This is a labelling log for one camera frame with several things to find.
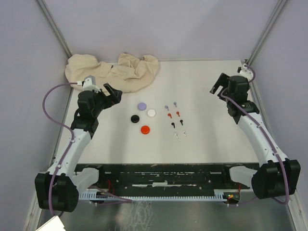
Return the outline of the purple earbud charging case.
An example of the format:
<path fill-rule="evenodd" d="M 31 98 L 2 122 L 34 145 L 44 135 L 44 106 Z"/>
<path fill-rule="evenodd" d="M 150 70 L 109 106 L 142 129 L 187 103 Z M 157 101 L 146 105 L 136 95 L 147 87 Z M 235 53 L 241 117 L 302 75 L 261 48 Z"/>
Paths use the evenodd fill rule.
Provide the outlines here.
<path fill-rule="evenodd" d="M 144 110 L 146 110 L 147 105 L 146 105 L 146 103 L 141 102 L 141 103 L 138 104 L 137 107 L 138 107 L 138 109 L 139 109 L 140 111 L 144 111 Z"/>

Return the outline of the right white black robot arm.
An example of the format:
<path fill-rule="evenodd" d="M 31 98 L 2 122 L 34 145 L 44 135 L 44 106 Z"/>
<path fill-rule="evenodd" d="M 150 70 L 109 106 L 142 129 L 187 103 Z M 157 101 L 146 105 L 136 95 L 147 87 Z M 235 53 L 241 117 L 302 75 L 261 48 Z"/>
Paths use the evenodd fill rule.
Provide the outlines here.
<path fill-rule="evenodd" d="M 221 184 L 232 188 L 237 183 L 252 188 L 259 199 L 273 198 L 288 204 L 295 193 L 301 166 L 278 147 L 264 126 L 256 104 L 248 100 L 250 84 L 243 76 L 220 74 L 210 93 L 226 102 L 228 114 L 245 133 L 257 156 L 259 169 L 235 166 L 221 175 Z"/>

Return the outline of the black earbud charging case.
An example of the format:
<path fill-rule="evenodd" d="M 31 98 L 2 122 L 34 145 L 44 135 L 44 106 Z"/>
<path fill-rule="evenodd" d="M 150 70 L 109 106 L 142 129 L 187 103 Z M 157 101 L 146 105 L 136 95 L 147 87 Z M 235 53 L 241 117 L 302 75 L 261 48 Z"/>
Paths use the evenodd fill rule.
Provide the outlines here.
<path fill-rule="evenodd" d="M 140 117 L 138 115 L 132 115 L 130 120 L 132 123 L 138 123 L 140 120 Z"/>

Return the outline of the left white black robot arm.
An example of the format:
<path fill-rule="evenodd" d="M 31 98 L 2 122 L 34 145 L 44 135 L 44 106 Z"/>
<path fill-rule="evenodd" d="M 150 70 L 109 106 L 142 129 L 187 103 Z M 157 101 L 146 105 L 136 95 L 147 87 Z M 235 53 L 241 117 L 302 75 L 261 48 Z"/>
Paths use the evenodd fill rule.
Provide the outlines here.
<path fill-rule="evenodd" d="M 48 209 L 51 215 L 56 211 L 74 211 L 80 194 L 91 185 L 100 188 L 106 184 L 106 175 L 95 168 L 85 168 L 77 175 L 74 172 L 81 154 L 98 127 L 99 114 L 120 103 L 123 94 L 105 83 L 104 88 L 109 93 L 105 95 L 90 79 L 77 81 L 75 85 L 81 86 L 82 92 L 78 95 L 74 120 L 70 127 L 60 124 L 69 130 L 71 136 L 60 158 L 45 173 L 39 173 L 35 178 L 38 205 L 41 209 Z"/>

